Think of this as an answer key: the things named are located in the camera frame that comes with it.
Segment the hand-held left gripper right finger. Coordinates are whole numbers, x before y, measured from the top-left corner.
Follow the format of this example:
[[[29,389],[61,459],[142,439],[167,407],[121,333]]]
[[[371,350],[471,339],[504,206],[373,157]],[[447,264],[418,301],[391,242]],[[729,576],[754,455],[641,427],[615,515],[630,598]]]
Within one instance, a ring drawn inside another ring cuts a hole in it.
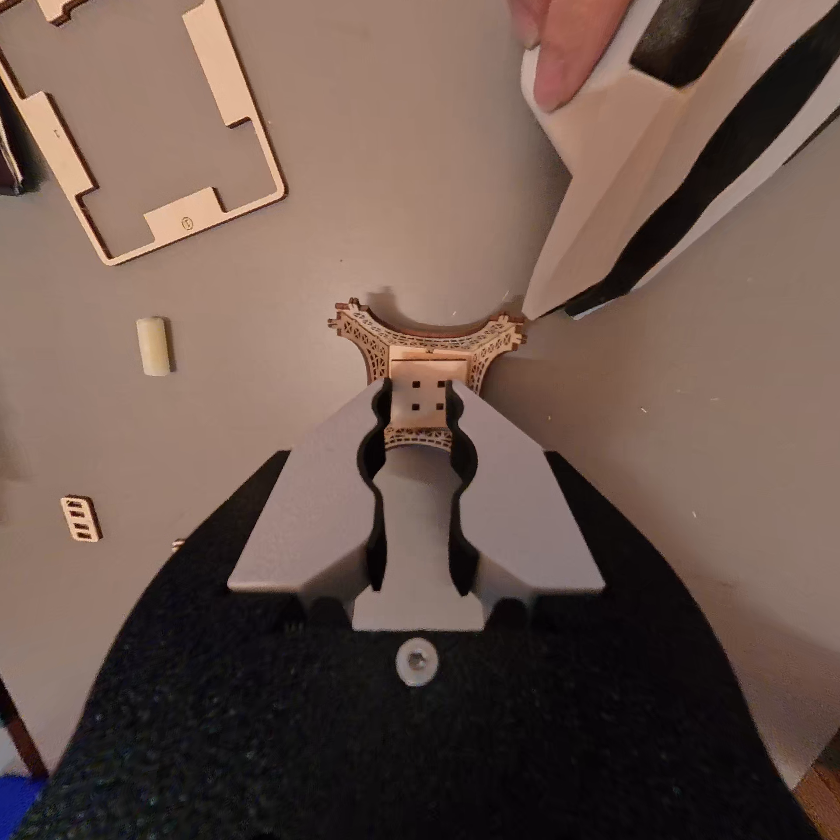
[[[601,593],[602,573],[543,447],[461,381],[446,383],[446,422],[460,480],[448,536],[458,593],[485,610]]]

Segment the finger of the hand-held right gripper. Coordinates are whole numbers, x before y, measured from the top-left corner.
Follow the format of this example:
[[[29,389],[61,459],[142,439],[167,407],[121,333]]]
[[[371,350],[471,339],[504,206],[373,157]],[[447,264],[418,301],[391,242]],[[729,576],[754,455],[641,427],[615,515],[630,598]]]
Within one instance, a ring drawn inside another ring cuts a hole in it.
[[[569,104],[534,101],[539,49],[522,59],[522,93],[570,174],[522,304],[541,317],[601,281],[744,94],[810,27],[828,2],[752,2],[706,71],[682,88],[632,67],[661,2],[632,2],[612,43]]]
[[[839,21],[810,27],[744,94],[614,267],[565,303],[579,318],[652,279],[838,120]]]

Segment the blue bin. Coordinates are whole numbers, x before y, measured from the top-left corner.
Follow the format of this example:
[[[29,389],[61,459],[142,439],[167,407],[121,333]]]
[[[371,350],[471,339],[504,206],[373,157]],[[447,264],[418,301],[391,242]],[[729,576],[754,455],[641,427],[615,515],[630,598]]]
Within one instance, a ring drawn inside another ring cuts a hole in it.
[[[1,839],[15,833],[46,783],[28,776],[1,776]]]

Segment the small cream wax cylinder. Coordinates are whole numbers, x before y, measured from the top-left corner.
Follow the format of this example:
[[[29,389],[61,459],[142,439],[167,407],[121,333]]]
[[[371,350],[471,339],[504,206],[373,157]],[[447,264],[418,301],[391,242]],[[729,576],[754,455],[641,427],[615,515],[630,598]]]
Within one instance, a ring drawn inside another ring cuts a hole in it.
[[[172,372],[166,321],[161,317],[140,318],[135,322],[142,370],[153,377]]]

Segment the small slotted wooden piece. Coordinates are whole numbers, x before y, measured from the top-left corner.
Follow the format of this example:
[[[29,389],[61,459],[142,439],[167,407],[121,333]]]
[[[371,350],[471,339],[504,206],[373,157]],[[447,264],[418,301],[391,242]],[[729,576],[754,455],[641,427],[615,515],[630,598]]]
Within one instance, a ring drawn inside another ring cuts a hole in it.
[[[60,499],[70,536],[80,543],[96,543],[102,530],[92,499],[84,496],[64,496]]]

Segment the plywood cutout frame sheet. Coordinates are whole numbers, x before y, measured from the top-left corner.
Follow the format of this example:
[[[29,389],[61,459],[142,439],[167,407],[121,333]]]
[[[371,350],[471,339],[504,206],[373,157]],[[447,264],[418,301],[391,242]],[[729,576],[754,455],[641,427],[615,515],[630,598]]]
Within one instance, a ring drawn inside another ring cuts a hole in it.
[[[83,198],[98,188],[67,123],[45,91],[26,96],[2,58],[2,85],[39,151],[65,194],[91,245],[106,266],[120,266],[186,238],[279,203],[288,195],[287,181],[273,150],[265,124],[231,39],[219,2],[205,1],[187,10],[182,21],[201,67],[206,85],[228,130],[249,123],[265,158],[272,191],[241,206],[226,208],[216,188],[207,186],[143,215],[151,241],[129,252],[113,255],[92,222]]]

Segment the person's right hand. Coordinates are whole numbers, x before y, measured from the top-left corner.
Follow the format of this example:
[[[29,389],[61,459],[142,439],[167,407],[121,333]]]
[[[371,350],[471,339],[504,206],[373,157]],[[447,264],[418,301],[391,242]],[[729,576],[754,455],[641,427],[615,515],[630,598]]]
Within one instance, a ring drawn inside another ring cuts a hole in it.
[[[532,85],[543,112],[566,104],[583,87],[621,25],[629,1],[508,1],[526,49],[539,49]]]

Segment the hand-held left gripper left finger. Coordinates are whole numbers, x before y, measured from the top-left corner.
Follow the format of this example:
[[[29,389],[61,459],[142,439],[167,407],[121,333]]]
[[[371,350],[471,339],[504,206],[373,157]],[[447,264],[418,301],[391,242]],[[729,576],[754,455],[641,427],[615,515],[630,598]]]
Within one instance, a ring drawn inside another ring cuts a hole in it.
[[[385,465],[392,381],[376,380],[290,451],[227,580],[231,592],[328,597],[351,605],[382,588]]]

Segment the wooden lattice tower base model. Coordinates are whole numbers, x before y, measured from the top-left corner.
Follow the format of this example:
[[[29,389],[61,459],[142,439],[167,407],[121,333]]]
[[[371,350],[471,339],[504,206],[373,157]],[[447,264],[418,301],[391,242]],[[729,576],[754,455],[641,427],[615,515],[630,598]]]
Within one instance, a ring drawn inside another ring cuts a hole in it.
[[[447,382],[462,382],[479,394],[492,363],[527,341],[525,321],[500,312],[455,331],[412,331],[392,326],[352,298],[335,305],[328,325],[359,349],[369,384],[383,378],[392,383],[385,450],[426,446],[448,452]]]

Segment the dark purple kit box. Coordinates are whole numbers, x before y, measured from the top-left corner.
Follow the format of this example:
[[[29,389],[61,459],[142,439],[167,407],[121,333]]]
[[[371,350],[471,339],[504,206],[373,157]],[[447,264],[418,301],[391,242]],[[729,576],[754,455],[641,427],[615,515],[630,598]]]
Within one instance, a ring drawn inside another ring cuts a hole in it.
[[[1,85],[1,194],[22,195],[28,180],[23,123],[8,91]]]

